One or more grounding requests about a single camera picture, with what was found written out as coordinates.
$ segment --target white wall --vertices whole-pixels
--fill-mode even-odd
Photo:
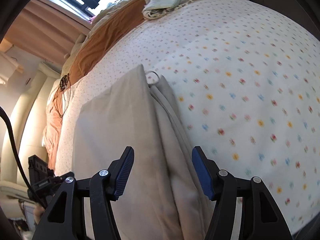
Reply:
[[[19,73],[17,71],[13,73],[8,81],[7,87],[0,85],[0,106],[10,117],[20,95],[29,88],[31,81],[36,74],[38,65],[41,61],[43,61],[43,59],[40,59],[39,57],[36,57],[15,46],[12,47],[6,54],[17,59],[17,61],[24,67],[23,73]],[[5,131],[6,125],[0,118],[0,155]]]

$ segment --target black mechanical device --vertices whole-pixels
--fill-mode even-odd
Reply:
[[[92,178],[66,178],[42,216],[33,240],[88,239],[84,197],[90,198],[95,239],[121,240],[110,201],[123,194],[133,160],[134,151],[127,147],[119,160]],[[217,201],[205,240],[231,238],[237,197],[243,198],[239,240],[292,240],[282,213],[259,177],[235,178],[207,159],[199,146],[192,151],[192,162],[204,194]]]
[[[60,177],[56,177],[54,171],[48,168],[47,163],[36,155],[29,157],[28,163],[30,184],[46,206],[52,200],[53,195],[59,189],[62,182],[67,177],[74,176],[73,172],[68,172]],[[30,189],[28,189],[28,197],[30,200],[37,202]]]

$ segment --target yellow flower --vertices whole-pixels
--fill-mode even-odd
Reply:
[[[239,155],[238,155],[237,153],[234,153],[234,154],[232,155],[232,158],[233,158],[235,161],[237,161],[237,160],[239,159]]]
[[[259,125],[260,127],[264,127],[263,121],[262,121],[262,120],[258,120],[258,125]]]

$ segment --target person's hand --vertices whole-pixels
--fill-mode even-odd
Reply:
[[[45,209],[39,204],[36,203],[36,207],[33,210],[33,217],[35,218],[35,222],[39,224],[39,221],[44,213]]]

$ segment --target beige headboard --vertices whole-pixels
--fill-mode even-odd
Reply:
[[[28,158],[37,155],[47,161],[48,154],[42,145],[46,126],[46,104],[53,83],[60,74],[40,63],[30,88],[23,93],[15,105],[10,121],[23,170],[29,178]],[[27,187],[17,168],[8,132],[4,136],[0,162],[0,193],[28,200]]]

